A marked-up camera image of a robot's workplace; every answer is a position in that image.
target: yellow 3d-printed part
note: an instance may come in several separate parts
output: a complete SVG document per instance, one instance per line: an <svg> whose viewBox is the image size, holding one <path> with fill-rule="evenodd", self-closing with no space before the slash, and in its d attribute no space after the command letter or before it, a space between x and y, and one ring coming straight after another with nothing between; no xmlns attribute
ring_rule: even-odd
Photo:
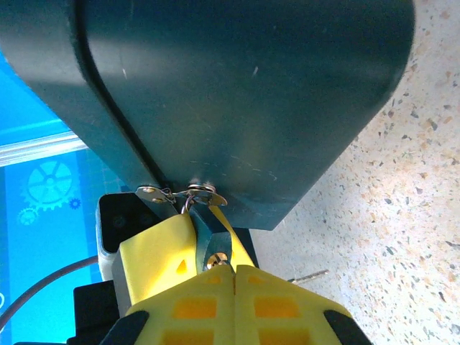
<svg viewBox="0 0 460 345"><path fill-rule="evenodd" d="M341 345L323 315L341 305L250 266L212 268L133 305L136 345Z"/></svg>
<svg viewBox="0 0 460 345"><path fill-rule="evenodd" d="M231 234L232 266L253 265L219 208L211 210ZM132 305L196 276L196 233L187 213L127 239L119 252Z"/></svg>

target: gear icon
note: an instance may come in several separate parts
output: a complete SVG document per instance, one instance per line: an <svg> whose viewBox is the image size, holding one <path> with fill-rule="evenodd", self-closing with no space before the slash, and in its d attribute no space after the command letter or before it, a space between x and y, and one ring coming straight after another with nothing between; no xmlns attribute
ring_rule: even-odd
<svg viewBox="0 0 460 345"><path fill-rule="evenodd" d="M25 208L17 215L17 221L22 225L32 225L38 218L38 212L34 208Z"/></svg>
<svg viewBox="0 0 460 345"><path fill-rule="evenodd" d="M79 208L80 205L81 205L80 199L74 198L74 199L69 201L69 206L73 210L76 210L77 208Z"/></svg>
<svg viewBox="0 0 460 345"><path fill-rule="evenodd" d="M67 165L61 162L43 162L30 174L22 195L31 207L54 210L73 197L73 176Z"/></svg>

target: speckled floor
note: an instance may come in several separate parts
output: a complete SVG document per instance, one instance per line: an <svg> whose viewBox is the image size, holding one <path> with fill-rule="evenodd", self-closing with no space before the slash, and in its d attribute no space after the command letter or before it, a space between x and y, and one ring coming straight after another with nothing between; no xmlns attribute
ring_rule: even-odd
<svg viewBox="0 0 460 345"><path fill-rule="evenodd" d="M415 0L388 104L272 232L261 268L322 269L305 288L345 305L375 344L460 344L460 1Z"/></svg>

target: rectangular hole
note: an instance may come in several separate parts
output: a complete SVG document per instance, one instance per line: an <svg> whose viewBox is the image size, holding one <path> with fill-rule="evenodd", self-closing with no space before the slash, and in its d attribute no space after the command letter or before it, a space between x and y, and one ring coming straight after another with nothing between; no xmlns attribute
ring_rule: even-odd
<svg viewBox="0 0 460 345"><path fill-rule="evenodd" d="M215 298L183 298L174 308L174 318L215 318L217 302Z"/></svg>
<svg viewBox="0 0 460 345"><path fill-rule="evenodd" d="M167 331L162 345L213 345L213 331Z"/></svg>
<svg viewBox="0 0 460 345"><path fill-rule="evenodd" d="M310 336L303 329L260 329L259 345L309 345Z"/></svg>
<svg viewBox="0 0 460 345"><path fill-rule="evenodd" d="M218 275L215 275L214 277L209 278L207 283L208 284L221 284L222 279Z"/></svg>
<svg viewBox="0 0 460 345"><path fill-rule="evenodd" d="M265 281L255 275L251 275L248 280L247 280L249 283L251 284L264 284Z"/></svg>
<svg viewBox="0 0 460 345"><path fill-rule="evenodd" d="M257 318L298 318L299 308L289 297L256 297L254 309Z"/></svg>

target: black cable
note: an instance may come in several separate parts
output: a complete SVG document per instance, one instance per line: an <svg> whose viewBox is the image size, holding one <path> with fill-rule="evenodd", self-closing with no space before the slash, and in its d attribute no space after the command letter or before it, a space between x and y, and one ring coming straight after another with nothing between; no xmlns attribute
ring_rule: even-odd
<svg viewBox="0 0 460 345"><path fill-rule="evenodd" d="M3 314L0 315L0 329L5 327L6 323L13 317L13 315L36 293L38 293L45 286L51 284L55 280L68 275L69 273L84 268L86 266L96 264L98 262L97 255L94 257L89 257L73 264L69 264L60 270L57 270L54 273L51 273L47 277L41 279L39 282L35 283L32 287L27 289L25 293L20 295L6 310Z"/></svg>

